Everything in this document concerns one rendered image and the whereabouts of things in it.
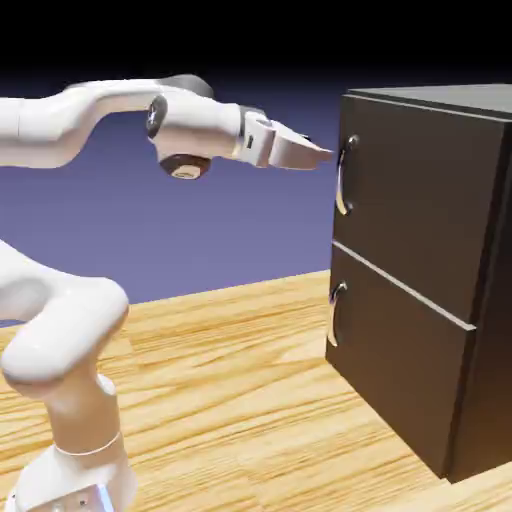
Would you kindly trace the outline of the dark wood cabinet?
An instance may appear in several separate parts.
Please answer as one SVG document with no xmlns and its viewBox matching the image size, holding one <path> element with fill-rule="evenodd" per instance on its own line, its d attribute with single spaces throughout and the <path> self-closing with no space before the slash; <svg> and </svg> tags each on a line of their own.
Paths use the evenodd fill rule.
<svg viewBox="0 0 512 512">
<path fill-rule="evenodd" d="M 512 85 L 341 100 L 327 361 L 439 477 L 512 461 Z"/>
</svg>

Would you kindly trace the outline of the large dark cabinet door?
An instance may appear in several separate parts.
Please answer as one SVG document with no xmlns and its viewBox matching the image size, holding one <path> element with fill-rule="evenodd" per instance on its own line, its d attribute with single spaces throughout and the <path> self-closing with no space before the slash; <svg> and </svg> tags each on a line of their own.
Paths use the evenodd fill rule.
<svg viewBox="0 0 512 512">
<path fill-rule="evenodd" d="M 348 155 L 334 237 L 465 323 L 474 323 L 488 225 L 512 120 L 346 95 Z"/>
</svg>

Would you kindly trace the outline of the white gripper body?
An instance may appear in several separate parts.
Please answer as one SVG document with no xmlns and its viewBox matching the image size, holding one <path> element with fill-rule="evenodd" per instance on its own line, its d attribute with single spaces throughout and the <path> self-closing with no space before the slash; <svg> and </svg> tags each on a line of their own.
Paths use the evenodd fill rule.
<svg viewBox="0 0 512 512">
<path fill-rule="evenodd" d="M 271 166 L 292 170 L 314 170 L 332 157 L 332 150 L 316 145 L 284 124 L 272 121 L 272 125 L 275 136 L 268 159 Z"/>
</svg>

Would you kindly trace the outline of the small dark cabinet door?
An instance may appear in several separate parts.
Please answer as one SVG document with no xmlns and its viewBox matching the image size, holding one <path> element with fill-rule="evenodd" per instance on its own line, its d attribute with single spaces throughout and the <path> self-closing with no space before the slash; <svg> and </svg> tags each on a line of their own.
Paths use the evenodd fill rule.
<svg viewBox="0 0 512 512">
<path fill-rule="evenodd" d="M 438 476 L 449 473 L 467 350 L 476 328 L 332 248 L 338 346 L 326 359 Z"/>
</svg>

